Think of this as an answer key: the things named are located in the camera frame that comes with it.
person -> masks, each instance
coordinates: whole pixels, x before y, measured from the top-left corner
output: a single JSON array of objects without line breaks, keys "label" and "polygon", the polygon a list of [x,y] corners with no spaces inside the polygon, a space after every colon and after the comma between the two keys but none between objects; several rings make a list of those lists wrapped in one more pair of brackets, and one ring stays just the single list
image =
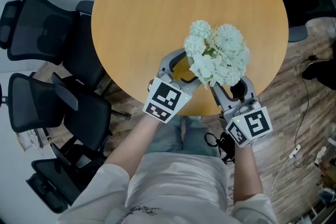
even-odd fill
[{"label": "person", "polygon": [[302,77],[306,80],[317,79],[321,84],[336,90],[336,81],[333,79],[331,73],[336,68],[336,41],[332,45],[333,59],[327,61],[313,62],[307,65],[302,72]]},{"label": "person", "polygon": [[229,215],[228,168],[204,141],[208,128],[200,119],[185,118],[184,140],[182,121],[176,115],[156,132],[159,121],[146,114],[58,223],[277,223],[252,147],[235,148]]}]

jeans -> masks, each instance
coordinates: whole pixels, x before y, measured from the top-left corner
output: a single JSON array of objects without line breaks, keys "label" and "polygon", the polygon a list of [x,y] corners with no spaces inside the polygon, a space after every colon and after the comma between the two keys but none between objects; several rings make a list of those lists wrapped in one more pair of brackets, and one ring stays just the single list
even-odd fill
[{"label": "jeans", "polygon": [[[157,131],[146,153],[172,152],[191,155],[220,157],[218,147],[210,147],[204,140],[209,129],[196,118],[186,118],[184,140],[181,137],[182,116],[174,116]],[[208,136],[208,142],[216,144],[214,137]]]}]

shoe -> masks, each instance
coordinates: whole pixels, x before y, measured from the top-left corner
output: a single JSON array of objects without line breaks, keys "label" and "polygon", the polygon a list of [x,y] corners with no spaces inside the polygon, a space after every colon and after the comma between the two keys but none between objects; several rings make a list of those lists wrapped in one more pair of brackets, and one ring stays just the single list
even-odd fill
[{"label": "shoe", "polygon": [[314,62],[311,62],[306,66],[306,68],[301,74],[304,79],[312,80],[317,77],[316,68],[314,68],[313,66],[314,64],[315,64]]}]

table top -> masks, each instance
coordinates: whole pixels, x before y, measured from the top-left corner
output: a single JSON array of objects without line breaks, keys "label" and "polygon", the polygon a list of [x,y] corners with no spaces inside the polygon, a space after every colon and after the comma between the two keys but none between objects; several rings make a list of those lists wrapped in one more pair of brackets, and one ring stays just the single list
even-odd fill
[{"label": "table top", "polygon": [[[183,48],[189,27],[205,20],[213,27],[237,27],[250,50],[246,76],[260,94],[277,74],[288,44],[288,21],[282,0],[95,0],[92,37],[108,75],[130,96],[145,103],[148,83],[164,56]],[[186,59],[174,78],[190,79]],[[183,115],[220,112],[203,86],[180,111]]]}]

hydrangea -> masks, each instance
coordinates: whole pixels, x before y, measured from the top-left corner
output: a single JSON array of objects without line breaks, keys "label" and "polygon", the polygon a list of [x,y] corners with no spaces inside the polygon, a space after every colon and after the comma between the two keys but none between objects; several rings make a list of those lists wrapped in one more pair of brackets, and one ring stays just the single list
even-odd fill
[{"label": "hydrangea", "polygon": [[197,20],[191,24],[190,35],[207,39],[212,34],[211,25],[204,20]]},{"label": "hydrangea", "polygon": [[233,58],[243,44],[243,36],[233,25],[221,25],[216,30],[214,38],[216,46],[228,57]]},{"label": "hydrangea", "polygon": [[194,63],[190,66],[190,71],[199,71],[203,78],[210,78],[215,70],[215,64],[210,55],[195,54]]},{"label": "hydrangea", "polygon": [[188,57],[193,57],[195,54],[202,54],[206,46],[204,39],[197,36],[187,36],[184,40],[184,50]]},{"label": "hydrangea", "polygon": [[234,86],[245,75],[249,50],[240,31],[233,25],[221,25],[211,30],[205,21],[196,21],[184,41],[190,71],[205,88],[220,85]]}]

